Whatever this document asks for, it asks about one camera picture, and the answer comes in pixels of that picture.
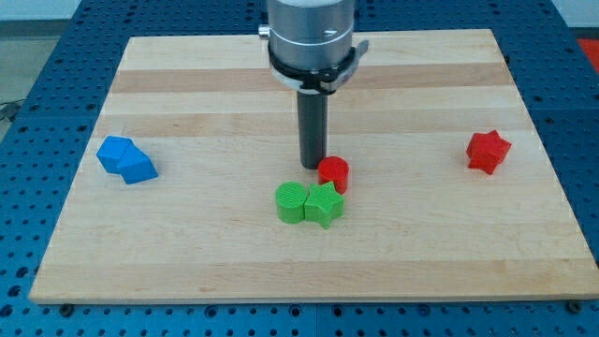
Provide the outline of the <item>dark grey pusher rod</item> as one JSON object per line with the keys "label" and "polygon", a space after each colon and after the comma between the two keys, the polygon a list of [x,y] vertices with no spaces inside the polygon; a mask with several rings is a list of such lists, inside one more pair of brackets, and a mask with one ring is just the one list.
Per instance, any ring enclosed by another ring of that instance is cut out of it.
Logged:
{"label": "dark grey pusher rod", "polygon": [[328,134],[328,98],[297,92],[300,163],[317,169],[326,156]]}

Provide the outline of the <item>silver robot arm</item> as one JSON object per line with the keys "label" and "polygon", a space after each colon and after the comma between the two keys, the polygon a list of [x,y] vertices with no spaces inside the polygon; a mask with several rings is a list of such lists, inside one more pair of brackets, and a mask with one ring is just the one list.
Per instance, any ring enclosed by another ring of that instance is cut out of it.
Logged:
{"label": "silver robot arm", "polygon": [[369,42],[353,44],[352,0],[269,0],[268,41],[273,76],[297,94],[300,163],[316,169],[327,156],[328,98],[358,69]]}

